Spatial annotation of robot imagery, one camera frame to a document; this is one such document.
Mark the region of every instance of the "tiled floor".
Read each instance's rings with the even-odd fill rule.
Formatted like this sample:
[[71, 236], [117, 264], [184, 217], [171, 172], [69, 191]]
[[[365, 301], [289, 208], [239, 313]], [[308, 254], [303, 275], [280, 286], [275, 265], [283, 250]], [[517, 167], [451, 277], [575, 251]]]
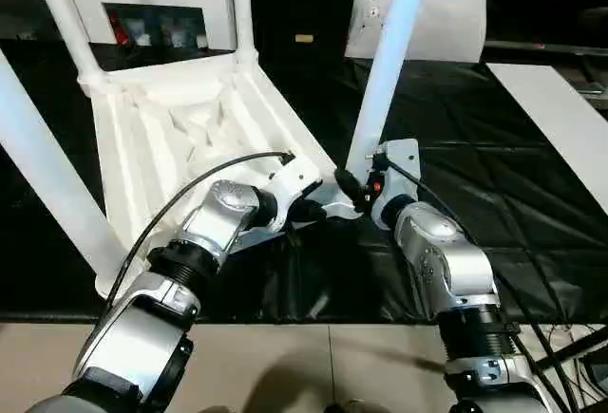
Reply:
[[[1, 326], [0, 411], [23, 412], [60, 392], [89, 330]], [[524, 341], [542, 355], [529, 334]], [[392, 413], [447, 413], [454, 401], [435, 328], [197, 326], [190, 336], [196, 350], [171, 413], [321, 413], [334, 398], [364, 399]], [[568, 341], [554, 331], [555, 347]]]

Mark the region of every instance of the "red object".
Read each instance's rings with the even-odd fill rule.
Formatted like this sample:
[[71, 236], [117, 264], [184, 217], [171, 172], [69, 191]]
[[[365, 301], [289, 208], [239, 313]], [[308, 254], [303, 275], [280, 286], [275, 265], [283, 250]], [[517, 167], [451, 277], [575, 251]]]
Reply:
[[126, 31], [124, 31], [124, 28], [121, 25], [121, 20], [118, 18], [115, 12], [110, 13], [109, 19], [112, 30], [114, 30], [114, 36], [116, 37], [116, 44], [119, 46], [128, 46], [129, 35], [127, 35]]

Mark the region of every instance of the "black tablecloth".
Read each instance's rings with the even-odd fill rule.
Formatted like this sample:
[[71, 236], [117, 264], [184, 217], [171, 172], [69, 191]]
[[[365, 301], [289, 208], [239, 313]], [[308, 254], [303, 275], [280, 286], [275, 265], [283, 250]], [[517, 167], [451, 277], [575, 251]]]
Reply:
[[[0, 42], [17, 75], [103, 205], [90, 101], [63, 45]], [[179, 51], [95, 46], [104, 69], [176, 60]], [[370, 62], [319, 70], [263, 64], [337, 164], [344, 164]], [[424, 179], [464, 221], [542, 322], [608, 315], [608, 217], [485, 66], [409, 62], [384, 139], [420, 142]], [[88, 321], [94, 275], [6, 153], [0, 319]], [[516, 317], [507, 295], [503, 300]], [[228, 259], [202, 321], [425, 323], [389, 235], [330, 219]]]

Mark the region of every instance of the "white paper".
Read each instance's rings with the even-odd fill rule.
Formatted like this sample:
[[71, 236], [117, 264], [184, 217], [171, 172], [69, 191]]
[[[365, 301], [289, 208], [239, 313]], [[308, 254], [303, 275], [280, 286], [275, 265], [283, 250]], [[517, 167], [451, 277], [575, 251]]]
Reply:
[[[485, 42], [486, 0], [423, 0], [408, 59], [477, 63]], [[347, 57], [372, 58], [391, 0], [354, 0]]]
[[608, 214], [608, 123], [551, 66], [488, 67]]

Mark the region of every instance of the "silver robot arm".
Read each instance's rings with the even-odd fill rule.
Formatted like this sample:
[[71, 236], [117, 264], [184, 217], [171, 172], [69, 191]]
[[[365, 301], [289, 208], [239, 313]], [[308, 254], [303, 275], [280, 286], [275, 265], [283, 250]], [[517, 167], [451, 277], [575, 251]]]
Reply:
[[193, 351], [187, 338], [215, 276], [238, 235], [279, 232], [289, 207], [320, 181], [305, 159], [279, 169], [264, 189], [215, 182], [166, 247], [148, 255], [140, 274], [86, 340], [74, 381], [31, 413], [162, 412]]
[[385, 174], [387, 194], [383, 190], [370, 214], [379, 227], [393, 231], [417, 283], [420, 307], [439, 324], [446, 383], [459, 400], [450, 413], [550, 412], [527, 361], [512, 346], [509, 334], [517, 328], [502, 319], [484, 251], [430, 204], [412, 193], [395, 193], [411, 185], [400, 188], [394, 171]]

